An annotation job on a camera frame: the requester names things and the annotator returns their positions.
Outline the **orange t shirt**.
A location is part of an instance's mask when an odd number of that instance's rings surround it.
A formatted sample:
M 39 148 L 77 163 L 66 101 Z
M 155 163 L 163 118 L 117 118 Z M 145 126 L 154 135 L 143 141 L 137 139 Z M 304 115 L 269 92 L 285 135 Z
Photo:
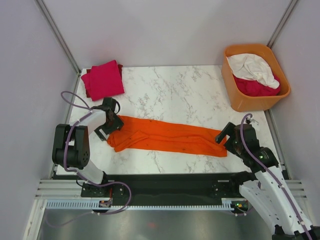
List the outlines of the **orange t shirt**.
M 111 133 L 107 144 L 115 152 L 126 149 L 163 151 L 224 158 L 226 138 L 216 143 L 220 130 L 154 119 L 120 116 L 124 126 Z

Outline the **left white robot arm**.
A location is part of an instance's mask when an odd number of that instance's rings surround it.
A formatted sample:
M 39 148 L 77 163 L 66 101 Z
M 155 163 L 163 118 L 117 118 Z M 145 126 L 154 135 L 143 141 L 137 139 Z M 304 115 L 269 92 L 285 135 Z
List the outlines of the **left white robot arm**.
M 99 197 L 110 191 L 106 173 L 91 160 L 90 135 L 96 134 L 101 141 L 121 130 L 123 121 L 117 116 L 120 104 L 112 97 L 105 97 L 101 105 L 88 109 L 88 113 L 73 124 L 59 124 L 55 128 L 52 161 L 65 171 L 76 173 L 92 185 Z

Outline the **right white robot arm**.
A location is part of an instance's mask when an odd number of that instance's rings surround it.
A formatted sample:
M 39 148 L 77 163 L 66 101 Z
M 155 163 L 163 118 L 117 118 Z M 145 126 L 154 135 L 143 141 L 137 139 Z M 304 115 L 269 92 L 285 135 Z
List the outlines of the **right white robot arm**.
M 228 122 L 215 137 L 228 137 L 225 149 L 250 168 L 230 177 L 229 191 L 244 197 L 268 225 L 274 240 L 318 240 L 320 228 L 304 214 L 294 198 L 274 153 L 260 146 L 254 127 Z

